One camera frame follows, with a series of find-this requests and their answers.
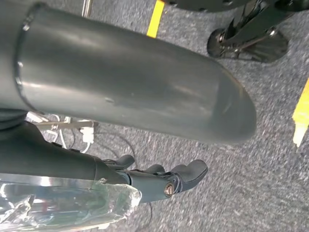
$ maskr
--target caster wheel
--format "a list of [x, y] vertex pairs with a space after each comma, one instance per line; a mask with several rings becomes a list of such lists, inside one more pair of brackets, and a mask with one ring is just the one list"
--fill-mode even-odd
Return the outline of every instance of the caster wheel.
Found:
[[223, 39], [224, 29], [213, 31], [207, 42], [207, 52], [213, 58], [222, 58], [225, 53], [225, 48], [220, 43]]

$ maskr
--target bolt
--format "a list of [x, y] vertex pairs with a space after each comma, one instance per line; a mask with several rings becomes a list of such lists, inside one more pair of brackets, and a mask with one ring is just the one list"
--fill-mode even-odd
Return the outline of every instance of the bolt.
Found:
[[220, 35], [220, 37], [219, 37], [219, 42], [221, 43], [221, 42], [222, 42], [223, 41], [223, 35]]
[[168, 183], [165, 186], [164, 193], [167, 197], [170, 197], [174, 193], [174, 185]]
[[24, 25], [24, 26], [23, 27], [23, 30], [24, 30], [24, 31], [28, 31], [29, 28], [30, 28], [29, 25], [26, 24], [26, 25]]

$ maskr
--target white connector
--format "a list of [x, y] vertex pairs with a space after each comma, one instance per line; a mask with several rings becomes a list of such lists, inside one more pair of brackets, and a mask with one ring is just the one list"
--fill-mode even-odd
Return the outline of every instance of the white connector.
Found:
[[93, 127], [83, 127], [80, 130], [83, 134], [83, 142], [93, 144], [94, 142]]

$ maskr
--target metal bar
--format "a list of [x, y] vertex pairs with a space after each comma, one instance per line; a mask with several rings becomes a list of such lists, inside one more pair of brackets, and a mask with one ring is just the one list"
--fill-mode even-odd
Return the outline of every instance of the metal bar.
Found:
[[81, 16], [84, 18], [89, 17], [91, 13], [93, 2], [93, 0], [84, 0], [83, 11], [81, 13]]
[[34, 123], [39, 130], [57, 130], [57, 129], [72, 129], [72, 128], [82, 128], [82, 127], [93, 127], [93, 121], [72, 121], [71, 123], [67, 122], [41, 122]]

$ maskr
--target brass screw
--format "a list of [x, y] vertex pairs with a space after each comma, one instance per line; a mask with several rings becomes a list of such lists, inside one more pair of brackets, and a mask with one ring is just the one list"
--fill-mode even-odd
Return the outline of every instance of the brass screw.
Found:
[[168, 183], [165, 186], [164, 193], [167, 197], [171, 197], [174, 193], [174, 185]]

